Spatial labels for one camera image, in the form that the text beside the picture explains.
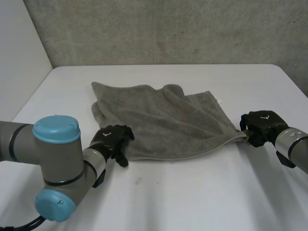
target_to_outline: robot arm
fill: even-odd
[[[49,116],[34,125],[0,121],[0,161],[40,165],[45,187],[36,196],[36,210],[48,220],[62,222],[91,187],[103,182],[109,157],[128,165],[120,152],[127,136],[133,139],[126,126],[103,128],[82,150],[78,122],[72,117]]]
[[[242,115],[241,130],[246,131],[248,142],[260,147],[271,142],[280,162],[287,167],[299,167],[308,174],[308,134],[290,128],[273,111],[257,111]]]

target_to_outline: black cable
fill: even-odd
[[[33,220],[32,222],[20,226],[20,227],[0,227],[0,231],[31,231],[35,228],[37,228],[39,225],[41,225],[46,219],[42,216],[39,216],[38,218],[36,218],[35,220]]]
[[[40,226],[46,219],[41,219],[40,221],[38,221],[37,223],[33,224],[33,225],[30,225],[29,227],[27,228],[24,228],[24,229],[21,229],[21,230],[15,230],[15,231],[31,231],[35,228],[37,228],[38,226]]]
[[[26,225],[23,225],[23,226],[20,226],[20,227],[17,227],[15,229],[24,229],[24,228],[27,228],[29,227],[30,225],[33,225],[34,223],[38,222],[39,220],[41,220],[43,217],[42,216],[39,216],[38,218],[36,218],[35,220],[33,220],[32,222],[26,224]]]

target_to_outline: white wall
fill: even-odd
[[[0,1],[0,120],[12,121],[52,70],[22,0]]]

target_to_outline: gray robot arm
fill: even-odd
[[[282,164],[297,166],[308,174],[308,134],[296,128],[287,128],[278,134],[274,145],[277,152],[294,165],[281,161]]]
[[[0,161],[40,165],[45,187],[35,207],[46,219],[68,219],[91,187],[104,178],[107,148],[82,151],[77,120],[55,115],[36,124],[0,121]]]

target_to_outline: towel fold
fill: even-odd
[[[133,130],[135,140],[125,149],[128,160],[183,159],[246,138],[209,91],[185,96],[175,84],[159,90],[97,82],[92,87],[97,98],[92,112],[99,126],[127,125]]]

